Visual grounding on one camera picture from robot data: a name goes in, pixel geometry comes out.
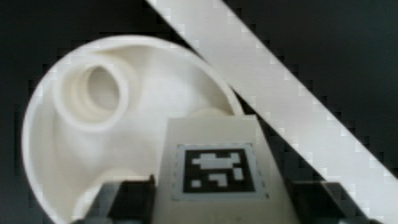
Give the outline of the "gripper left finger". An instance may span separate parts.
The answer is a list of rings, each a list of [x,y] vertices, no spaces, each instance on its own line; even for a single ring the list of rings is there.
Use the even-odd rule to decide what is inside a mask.
[[[155,176],[107,182],[84,217],[71,224],[151,224],[155,195]]]

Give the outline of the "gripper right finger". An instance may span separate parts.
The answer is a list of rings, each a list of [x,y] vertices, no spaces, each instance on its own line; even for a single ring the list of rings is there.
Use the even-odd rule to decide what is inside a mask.
[[[384,224],[365,215],[338,182],[295,181],[292,201],[301,224]]]

